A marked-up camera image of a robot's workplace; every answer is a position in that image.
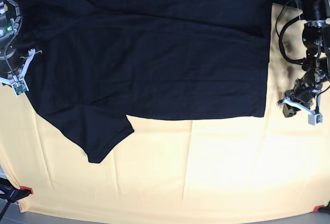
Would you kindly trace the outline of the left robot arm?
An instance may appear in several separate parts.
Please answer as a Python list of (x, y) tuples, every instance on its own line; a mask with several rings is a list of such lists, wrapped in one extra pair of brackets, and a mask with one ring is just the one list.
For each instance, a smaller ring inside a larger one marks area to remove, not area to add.
[[(304, 76), (295, 81), (294, 87), (278, 101), (283, 106), (284, 117), (295, 116), (298, 111), (308, 114), (309, 123), (322, 122), (320, 96), (323, 83), (329, 81), (329, 0), (294, 0), (301, 11), (278, 32), (279, 51), (286, 62), (301, 66)], [(286, 55), (283, 37), (286, 30), (297, 21), (305, 21), (302, 41), (306, 56), (291, 59)]]

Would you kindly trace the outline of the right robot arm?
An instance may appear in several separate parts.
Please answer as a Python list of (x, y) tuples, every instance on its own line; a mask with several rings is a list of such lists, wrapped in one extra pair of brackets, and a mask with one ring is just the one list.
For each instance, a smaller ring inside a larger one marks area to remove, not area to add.
[(30, 48), (20, 52), (15, 43), (23, 26), (23, 16), (15, 0), (1, 0), (1, 83), (17, 94), (28, 91), (25, 75), (30, 63), (42, 50)]

